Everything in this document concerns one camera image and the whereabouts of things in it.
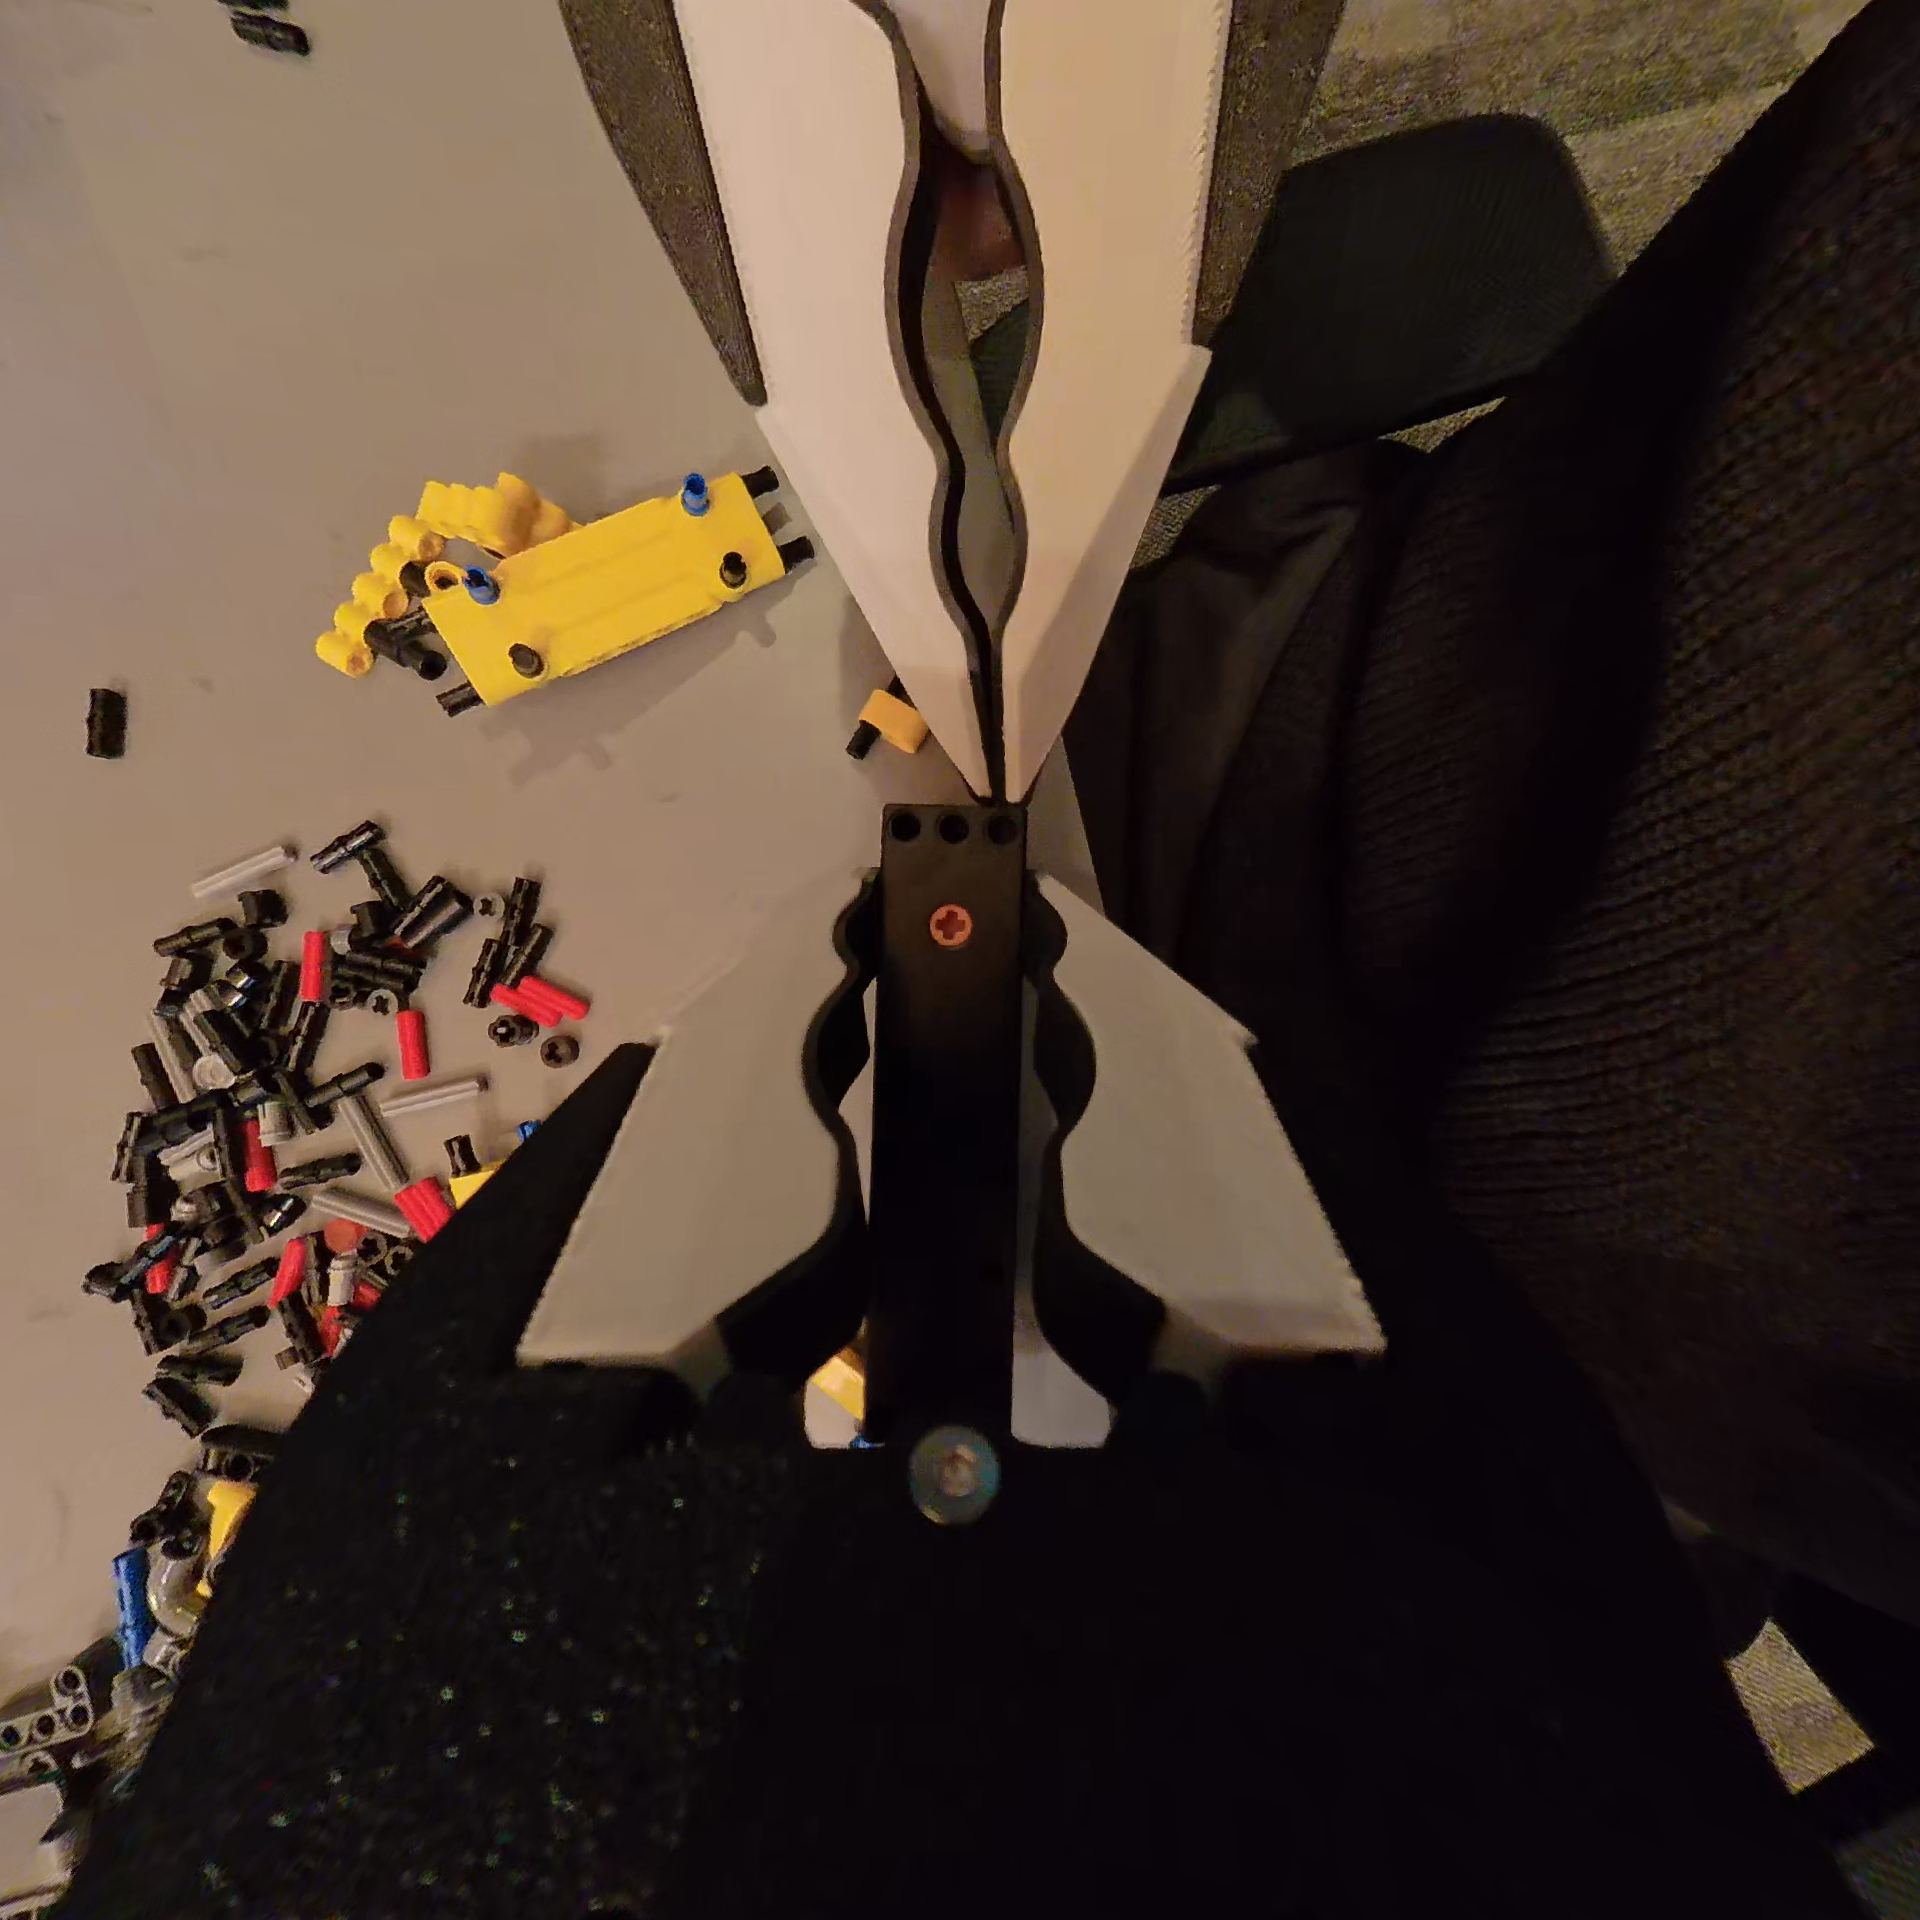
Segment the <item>black perforated block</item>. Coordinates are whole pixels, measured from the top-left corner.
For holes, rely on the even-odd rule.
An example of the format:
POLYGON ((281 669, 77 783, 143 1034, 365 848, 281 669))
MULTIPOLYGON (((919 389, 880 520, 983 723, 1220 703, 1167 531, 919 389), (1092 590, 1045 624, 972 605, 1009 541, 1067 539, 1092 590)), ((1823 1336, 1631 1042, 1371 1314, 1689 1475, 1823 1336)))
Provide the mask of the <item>black perforated block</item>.
POLYGON ((1024 893, 1020 806, 883 811, 861 1423, 880 1446, 1009 1426, 1024 893))

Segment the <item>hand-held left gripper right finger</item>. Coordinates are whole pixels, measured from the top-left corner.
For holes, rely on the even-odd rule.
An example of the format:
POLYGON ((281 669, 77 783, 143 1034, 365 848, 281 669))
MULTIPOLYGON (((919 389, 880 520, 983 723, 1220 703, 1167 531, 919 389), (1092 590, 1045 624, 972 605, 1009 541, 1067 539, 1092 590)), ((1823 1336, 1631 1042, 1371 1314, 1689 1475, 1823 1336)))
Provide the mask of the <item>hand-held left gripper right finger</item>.
POLYGON ((1031 1290, 1092 1389, 1376 1359, 1384 1333, 1257 1071, 1252 1036, 1041 876, 1028 893, 1040 1152, 1031 1290))

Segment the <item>yellow brick assembly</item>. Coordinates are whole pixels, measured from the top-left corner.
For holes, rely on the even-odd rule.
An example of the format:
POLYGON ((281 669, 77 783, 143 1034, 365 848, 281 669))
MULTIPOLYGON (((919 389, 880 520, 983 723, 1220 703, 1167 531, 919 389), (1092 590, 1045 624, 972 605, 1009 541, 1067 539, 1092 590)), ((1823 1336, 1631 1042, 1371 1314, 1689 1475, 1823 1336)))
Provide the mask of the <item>yellow brick assembly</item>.
POLYGON ((431 686, 447 716, 499 708, 715 616, 814 559, 764 502, 772 467, 685 475, 574 518, 515 474, 430 483, 398 514, 316 640, 336 675, 379 664, 431 686))

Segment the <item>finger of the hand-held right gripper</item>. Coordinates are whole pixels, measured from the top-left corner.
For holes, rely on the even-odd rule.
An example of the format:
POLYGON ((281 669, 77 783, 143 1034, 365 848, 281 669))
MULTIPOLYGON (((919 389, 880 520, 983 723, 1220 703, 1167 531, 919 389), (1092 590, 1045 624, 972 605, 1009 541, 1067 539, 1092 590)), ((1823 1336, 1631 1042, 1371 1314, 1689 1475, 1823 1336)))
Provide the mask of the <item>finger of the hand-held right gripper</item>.
POLYGON ((1232 4, 1012 3, 988 36, 1028 331, 999 471, 1020 581, 999 627, 1004 782, 1065 730, 1209 367, 1196 298, 1232 4))
POLYGON ((966 786, 997 786, 976 619, 943 552, 953 455, 913 370, 923 98, 884 4, 675 4, 758 362, 758 429, 966 786))

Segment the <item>person's dark knit sweater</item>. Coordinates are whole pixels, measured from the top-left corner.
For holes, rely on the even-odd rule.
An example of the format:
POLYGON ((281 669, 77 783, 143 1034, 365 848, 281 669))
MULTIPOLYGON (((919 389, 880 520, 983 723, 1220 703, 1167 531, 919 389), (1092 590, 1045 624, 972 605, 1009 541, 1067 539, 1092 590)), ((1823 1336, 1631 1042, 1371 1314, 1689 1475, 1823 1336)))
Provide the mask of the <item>person's dark knit sweater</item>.
POLYGON ((1684 1784, 1663 1503, 1916 1762, 1916 95, 1864 4, 1493 414, 1214 491, 1067 733, 1387 1330, 1232 1407, 1684 1784))

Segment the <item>pile of small connector pins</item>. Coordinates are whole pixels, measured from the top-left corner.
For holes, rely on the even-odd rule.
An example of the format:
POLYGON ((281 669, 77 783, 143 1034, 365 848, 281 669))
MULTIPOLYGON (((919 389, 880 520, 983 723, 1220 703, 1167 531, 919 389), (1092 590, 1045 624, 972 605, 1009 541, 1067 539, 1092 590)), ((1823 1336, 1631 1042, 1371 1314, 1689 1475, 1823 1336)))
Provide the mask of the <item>pile of small connector pins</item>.
POLYGON ((155 942, 161 979, 132 1046, 140 1101, 111 1182, 132 1246, 81 1292, 123 1307, 150 1378, 142 1399, 197 1446, 278 1450, 223 1418, 249 1341, 312 1387, 452 1221, 444 1170, 414 1167, 393 1125, 459 1110, 481 1071, 436 1071, 424 981, 476 932, 461 1007, 486 1045, 568 1070, 589 999, 560 982, 539 878, 473 893, 408 883, 382 823, 317 852, 251 852, 193 884, 212 916, 155 942))

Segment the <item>heap of mixed building bricks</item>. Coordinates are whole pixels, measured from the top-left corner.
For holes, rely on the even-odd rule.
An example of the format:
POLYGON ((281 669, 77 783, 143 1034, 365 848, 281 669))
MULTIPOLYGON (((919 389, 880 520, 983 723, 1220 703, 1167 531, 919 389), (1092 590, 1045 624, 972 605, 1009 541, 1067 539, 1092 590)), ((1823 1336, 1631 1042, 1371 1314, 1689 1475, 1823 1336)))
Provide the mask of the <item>heap of mixed building bricks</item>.
POLYGON ((111 1630, 5 1695, 3 1795, 47 1823, 5 1866, 3 1915, 51 1915, 97 1818, 128 1798, 265 1467, 265 1453, 206 1439, 197 1470, 165 1480, 111 1562, 111 1630))

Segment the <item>long yellow holed beam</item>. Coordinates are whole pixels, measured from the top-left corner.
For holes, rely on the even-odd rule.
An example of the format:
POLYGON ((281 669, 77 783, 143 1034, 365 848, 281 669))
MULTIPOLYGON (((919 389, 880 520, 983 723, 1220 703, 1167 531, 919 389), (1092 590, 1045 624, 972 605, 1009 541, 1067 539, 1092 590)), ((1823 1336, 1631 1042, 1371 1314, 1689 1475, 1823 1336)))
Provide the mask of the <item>long yellow holed beam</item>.
POLYGON ((469 1135, 449 1135, 444 1143, 447 1159, 446 1190, 454 1210, 461 1210, 471 1198, 492 1182, 512 1154, 519 1152, 539 1130, 539 1120, 520 1120, 502 1135, 494 1152, 479 1154, 469 1135))

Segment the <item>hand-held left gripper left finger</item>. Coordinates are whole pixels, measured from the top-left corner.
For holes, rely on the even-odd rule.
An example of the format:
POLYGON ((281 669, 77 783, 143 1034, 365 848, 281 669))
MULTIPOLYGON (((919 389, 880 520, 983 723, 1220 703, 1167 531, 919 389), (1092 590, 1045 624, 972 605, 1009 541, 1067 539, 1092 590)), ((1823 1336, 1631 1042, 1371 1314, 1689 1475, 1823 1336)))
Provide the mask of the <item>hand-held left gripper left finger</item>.
POLYGON ((875 902, 875 870, 830 870, 661 1031, 519 1367, 646 1367, 705 1400, 728 1376, 799 1391, 851 1344, 875 902))

